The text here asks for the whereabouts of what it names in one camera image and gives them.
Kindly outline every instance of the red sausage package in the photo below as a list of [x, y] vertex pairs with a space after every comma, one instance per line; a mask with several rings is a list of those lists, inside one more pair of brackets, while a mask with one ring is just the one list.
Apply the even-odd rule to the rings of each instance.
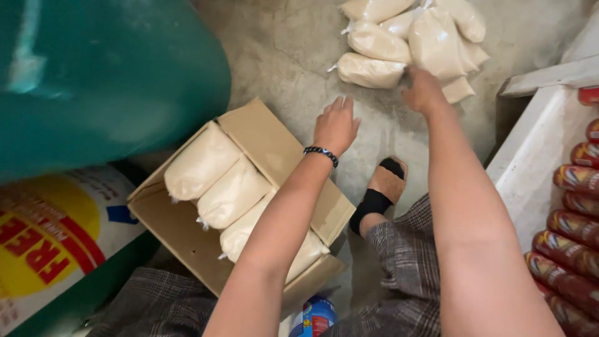
[[557, 319], [565, 335], [568, 337], [597, 337], [599, 336], [599, 323], [594, 321], [584, 312], [570, 304], [563, 297], [545, 288], [538, 282], [537, 288], [543, 294], [545, 302]]
[[547, 217], [547, 229], [599, 251], [598, 220], [558, 209]]
[[536, 252], [528, 252], [524, 254], [524, 258], [535, 280], [599, 320], [599, 285], [562, 268]]
[[537, 233], [533, 248], [577, 274], [599, 281], [599, 253], [548, 230]]
[[570, 155], [572, 164], [599, 169], [599, 144], [580, 143], [574, 147]]
[[590, 167], [562, 165], [553, 174], [553, 183], [569, 191], [599, 194], [599, 170]]
[[564, 207], [582, 214], [599, 217], [599, 197], [567, 191], [562, 200]]
[[592, 121], [586, 127], [586, 139], [591, 143], [599, 143], [599, 119]]

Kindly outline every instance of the gray floor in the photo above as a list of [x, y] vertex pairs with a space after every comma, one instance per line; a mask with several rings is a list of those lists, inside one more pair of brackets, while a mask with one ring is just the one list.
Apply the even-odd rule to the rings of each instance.
[[[555, 64], [586, 22], [594, 0], [471, 0], [484, 15], [483, 48], [492, 56], [472, 77], [476, 97], [457, 105], [462, 126], [484, 161], [510, 104], [496, 102], [503, 81]], [[357, 203], [382, 158], [394, 154], [410, 166], [407, 189], [395, 210], [405, 211], [427, 190], [428, 136], [423, 118], [393, 90], [348, 85], [326, 69], [349, 48], [340, 31], [347, 19], [343, 0], [193, 0], [199, 15], [221, 39], [232, 70], [234, 109], [259, 97], [304, 145], [311, 143], [315, 117], [337, 95], [353, 95], [363, 122], [358, 138], [341, 158], [333, 180]], [[338, 256], [350, 267], [330, 282], [340, 315], [380, 298], [380, 270], [363, 241], [352, 233], [339, 241]]]

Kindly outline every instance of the brown sandal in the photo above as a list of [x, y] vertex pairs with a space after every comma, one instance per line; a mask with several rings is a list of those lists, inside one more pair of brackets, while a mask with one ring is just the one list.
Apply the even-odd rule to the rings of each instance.
[[[392, 166], [394, 165], [401, 167], [404, 172], [404, 179], [392, 172]], [[406, 188], [407, 178], [408, 165], [396, 156], [389, 156], [376, 167], [373, 177], [370, 178], [368, 183], [368, 188], [380, 192], [395, 205]]]

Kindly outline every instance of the person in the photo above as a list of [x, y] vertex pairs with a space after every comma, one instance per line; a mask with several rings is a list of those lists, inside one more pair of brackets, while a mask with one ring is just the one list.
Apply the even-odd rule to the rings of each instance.
[[[400, 199], [408, 167], [393, 156], [377, 166], [349, 226], [376, 252], [386, 274], [381, 284], [394, 296], [341, 319], [321, 336], [563, 337], [456, 111], [433, 75], [415, 67], [409, 75], [404, 99], [424, 115], [429, 130], [429, 194], [388, 221], [383, 214]], [[353, 99], [339, 97], [317, 118], [313, 146], [340, 157], [359, 124]], [[322, 153], [304, 156], [264, 210], [211, 314], [210, 303], [194, 290], [201, 286], [197, 280], [168, 275], [161, 282], [168, 294], [155, 282], [148, 287], [152, 296], [143, 300], [119, 294], [113, 304], [126, 310], [109, 310], [123, 314], [90, 336], [276, 336], [287, 272], [332, 169]], [[139, 293], [143, 278], [137, 276], [131, 289]], [[155, 309], [160, 300], [168, 305]], [[133, 324], [136, 305], [144, 321]], [[114, 328], [119, 324], [127, 328]]]

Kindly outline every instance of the red lettering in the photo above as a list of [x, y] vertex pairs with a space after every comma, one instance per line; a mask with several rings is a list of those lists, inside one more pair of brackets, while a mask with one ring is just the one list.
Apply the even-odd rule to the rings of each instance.
[[43, 238], [44, 237], [36, 232], [33, 228], [27, 228], [23, 234], [17, 236], [19, 243], [8, 243], [5, 247], [14, 255], [20, 257]]
[[0, 245], [7, 243], [26, 228], [27, 225], [23, 221], [15, 218], [9, 219], [0, 226]]
[[42, 271], [40, 271], [38, 276], [41, 278], [42, 281], [44, 281], [45, 284], [50, 284], [50, 282], [52, 282], [58, 276], [58, 274], [60, 274], [63, 270], [65, 270], [65, 268], [69, 264], [70, 264], [70, 261], [67, 258], [63, 258], [62, 261], [60, 261], [59, 263], [52, 261], [48, 265], [48, 268], [50, 270], [48, 270], [48, 271], [42, 270]]
[[60, 254], [60, 250], [52, 247], [52, 243], [44, 240], [39, 249], [34, 249], [27, 254], [25, 261], [36, 273], [39, 273], [47, 264]]

